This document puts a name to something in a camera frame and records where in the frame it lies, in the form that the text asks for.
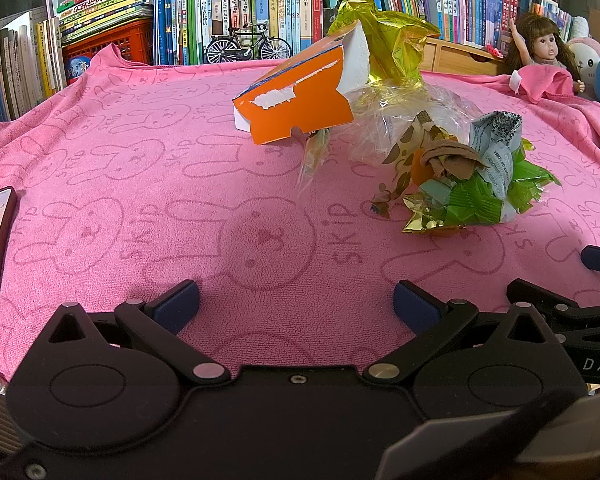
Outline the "green and white wrapper bundle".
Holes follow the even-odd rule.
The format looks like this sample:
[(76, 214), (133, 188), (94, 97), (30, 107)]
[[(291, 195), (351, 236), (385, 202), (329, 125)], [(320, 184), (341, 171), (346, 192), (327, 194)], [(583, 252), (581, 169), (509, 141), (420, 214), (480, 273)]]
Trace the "green and white wrapper bundle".
[(473, 120), (463, 142), (422, 110), (385, 158), (393, 178), (378, 186), (370, 209), (388, 219), (391, 208), (402, 204), (411, 213), (404, 233), (516, 219), (541, 199), (547, 185), (559, 183), (550, 170), (527, 159), (521, 133), (520, 115), (497, 110)]

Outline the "clear plastic bag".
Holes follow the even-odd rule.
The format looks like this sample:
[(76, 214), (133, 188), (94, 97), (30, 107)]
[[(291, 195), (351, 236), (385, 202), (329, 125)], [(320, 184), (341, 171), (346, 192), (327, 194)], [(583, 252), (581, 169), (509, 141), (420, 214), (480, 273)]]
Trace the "clear plastic bag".
[(420, 112), (462, 142), (468, 140), (471, 122), (481, 115), (475, 103), (435, 84), (415, 89), (368, 84), (347, 98), (352, 122), (303, 136), (304, 154), (297, 181), (300, 196), (306, 195), (316, 174), (339, 155), (347, 162), (381, 167)]

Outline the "torn orange cardboard box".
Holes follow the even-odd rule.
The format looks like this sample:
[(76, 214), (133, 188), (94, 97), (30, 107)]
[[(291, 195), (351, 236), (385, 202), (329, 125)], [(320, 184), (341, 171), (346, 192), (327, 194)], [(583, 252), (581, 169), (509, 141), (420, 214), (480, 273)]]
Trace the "torn orange cardboard box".
[(233, 100), (234, 125), (255, 144), (344, 125), (353, 119), (349, 98), (370, 76), (362, 24), (344, 26), (287, 58)]

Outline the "yellow foil snack bag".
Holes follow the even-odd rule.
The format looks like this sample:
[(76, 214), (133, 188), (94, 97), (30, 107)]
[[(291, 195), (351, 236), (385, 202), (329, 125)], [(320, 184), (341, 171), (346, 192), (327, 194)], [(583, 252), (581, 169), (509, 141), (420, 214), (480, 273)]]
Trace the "yellow foil snack bag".
[(362, 25), (370, 50), (371, 84), (422, 86), (419, 65), (427, 39), (440, 35), (436, 25), (403, 12), (378, 10), (374, 0), (341, 0), (327, 32), (334, 34), (354, 22)]

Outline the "stack of flat books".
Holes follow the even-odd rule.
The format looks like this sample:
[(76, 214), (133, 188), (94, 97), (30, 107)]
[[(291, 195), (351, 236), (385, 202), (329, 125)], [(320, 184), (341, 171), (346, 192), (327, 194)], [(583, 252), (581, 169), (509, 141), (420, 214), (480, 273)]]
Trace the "stack of flat books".
[(116, 26), (151, 18), (154, 0), (64, 0), (56, 12), (65, 47)]

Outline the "pink bunny print towel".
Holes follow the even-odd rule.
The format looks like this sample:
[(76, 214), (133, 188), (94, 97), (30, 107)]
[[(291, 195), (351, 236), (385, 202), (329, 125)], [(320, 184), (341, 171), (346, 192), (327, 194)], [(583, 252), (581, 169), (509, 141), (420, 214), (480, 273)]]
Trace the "pink bunny print towel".
[(182, 338), (235, 368), (370, 364), (410, 338), (392, 292), (407, 278), (489, 311), (524, 278), (584, 306), (600, 273), (600, 162), (571, 108), (533, 107), (475, 79), (426, 81), (524, 120), (532, 162), (557, 183), (517, 220), (451, 236), (408, 235), (406, 214), (373, 214), (378, 177), (332, 141), (304, 192), (302, 143), (254, 144), (235, 94), (263, 63), (149, 67), (113, 48), (63, 92), (0, 123), (0, 188), (19, 198), (0, 296), (0, 371), (12, 374), (55, 309), (109, 311), (194, 280), (200, 311)]

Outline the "pink white bunny plush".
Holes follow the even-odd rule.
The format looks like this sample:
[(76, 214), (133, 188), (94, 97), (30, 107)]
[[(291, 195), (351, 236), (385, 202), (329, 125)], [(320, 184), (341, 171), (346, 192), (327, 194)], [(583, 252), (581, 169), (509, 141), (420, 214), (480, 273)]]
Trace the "pink white bunny plush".
[(581, 96), (595, 101), (595, 78), (597, 65), (600, 62), (600, 43), (588, 37), (573, 38), (568, 41), (567, 46), (574, 56), (579, 79), (584, 83), (584, 91)]

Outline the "brown haired doll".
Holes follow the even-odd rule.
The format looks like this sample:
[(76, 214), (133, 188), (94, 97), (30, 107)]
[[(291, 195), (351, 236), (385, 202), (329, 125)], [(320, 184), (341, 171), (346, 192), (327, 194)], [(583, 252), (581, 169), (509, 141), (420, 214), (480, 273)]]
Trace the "brown haired doll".
[(584, 92), (585, 83), (580, 78), (576, 58), (560, 38), (559, 29), (552, 20), (539, 14), (527, 13), (518, 20), (511, 18), (508, 30), (512, 42), (504, 64), (511, 73), (533, 64), (563, 68), (572, 77), (573, 92)]

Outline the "wooden drawer organizer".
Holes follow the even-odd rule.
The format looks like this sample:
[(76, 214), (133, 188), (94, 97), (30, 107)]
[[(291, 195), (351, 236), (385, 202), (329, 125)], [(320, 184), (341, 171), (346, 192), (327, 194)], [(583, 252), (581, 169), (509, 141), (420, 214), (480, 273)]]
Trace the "wooden drawer organizer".
[(504, 70), (504, 66), (485, 50), (428, 38), (419, 69), (444, 74), (495, 76)]

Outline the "miniature bicycle model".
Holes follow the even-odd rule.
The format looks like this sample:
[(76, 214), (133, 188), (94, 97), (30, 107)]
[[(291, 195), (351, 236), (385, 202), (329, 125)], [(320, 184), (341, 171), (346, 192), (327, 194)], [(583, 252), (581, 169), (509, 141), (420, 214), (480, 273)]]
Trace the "miniature bicycle model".
[(204, 60), (209, 64), (286, 60), (291, 55), (290, 44), (270, 36), (266, 23), (230, 27), (227, 35), (214, 36), (204, 50)]

